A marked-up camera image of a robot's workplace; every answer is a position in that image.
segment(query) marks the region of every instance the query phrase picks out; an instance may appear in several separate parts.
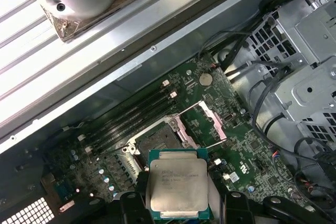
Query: ventilation grille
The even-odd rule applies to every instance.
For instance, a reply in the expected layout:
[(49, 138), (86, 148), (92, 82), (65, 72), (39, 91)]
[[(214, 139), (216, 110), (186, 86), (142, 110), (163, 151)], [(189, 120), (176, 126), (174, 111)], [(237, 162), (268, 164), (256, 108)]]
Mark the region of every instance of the ventilation grille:
[(303, 119), (303, 123), (313, 137), (324, 142), (336, 142), (336, 113), (319, 113)]
[[(282, 62), (296, 53), (294, 46), (276, 26), (278, 13), (270, 15), (250, 36), (250, 49), (262, 61)], [(272, 76), (276, 68), (266, 67)]]
[(53, 217), (48, 204), (44, 198), (41, 198), (3, 221), (2, 224), (45, 224)]

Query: motherboard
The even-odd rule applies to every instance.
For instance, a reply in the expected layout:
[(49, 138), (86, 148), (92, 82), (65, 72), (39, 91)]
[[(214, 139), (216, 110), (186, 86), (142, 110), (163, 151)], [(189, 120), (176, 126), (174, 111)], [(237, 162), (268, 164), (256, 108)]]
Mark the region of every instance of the motherboard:
[[(153, 149), (206, 148), (208, 172), (228, 190), (256, 202), (270, 195), (305, 200), (281, 180), (273, 150), (250, 126), (230, 81), (213, 59), (193, 58), (46, 150), (51, 179), (45, 187), (65, 204), (77, 195), (112, 201), (116, 193), (133, 190), (138, 173), (148, 170)], [(291, 173), (278, 160), (279, 173)]]

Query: integrated circuit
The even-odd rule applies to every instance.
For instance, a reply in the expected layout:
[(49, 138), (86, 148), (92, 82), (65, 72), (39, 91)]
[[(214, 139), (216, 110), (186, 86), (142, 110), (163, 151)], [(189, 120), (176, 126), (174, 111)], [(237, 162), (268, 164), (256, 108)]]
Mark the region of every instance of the integrated circuit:
[(250, 146), (251, 146), (252, 150), (255, 151), (257, 148), (259, 148), (260, 144), (259, 144), (258, 140), (254, 140), (250, 143)]
[(277, 179), (275, 176), (273, 176), (273, 177), (270, 177), (270, 178), (268, 179), (268, 182), (269, 182), (270, 186), (274, 186), (274, 185), (276, 185), (279, 181), (278, 181), (278, 179)]

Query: microchip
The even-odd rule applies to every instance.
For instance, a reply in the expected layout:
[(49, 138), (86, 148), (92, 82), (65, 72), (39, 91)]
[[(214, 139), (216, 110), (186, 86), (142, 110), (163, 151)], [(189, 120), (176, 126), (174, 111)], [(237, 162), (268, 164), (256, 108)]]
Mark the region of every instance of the microchip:
[(209, 218), (206, 159), (202, 148), (150, 151), (146, 207), (154, 219)]
[(278, 179), (275, 176), (273, 176), (268, 179), (268, 182), (271, 186), (274, 186), (275, 184), (278, 183)]
[(250, 143), (250, 146), (253, 150), (256, 150), (257, 148), (259, 148), (260, 144), (257, 140), (254, 140)]

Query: screw hole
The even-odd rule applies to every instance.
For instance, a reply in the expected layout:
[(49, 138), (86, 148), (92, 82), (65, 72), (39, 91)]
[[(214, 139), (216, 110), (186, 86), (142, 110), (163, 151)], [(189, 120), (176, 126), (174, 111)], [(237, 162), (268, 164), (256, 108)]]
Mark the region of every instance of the screw hole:
[(59, 4), (57, 4), (56, 8), (57, 8), (57, 11), (63, 12), (65, 10), (65, 4), (59, 3)]

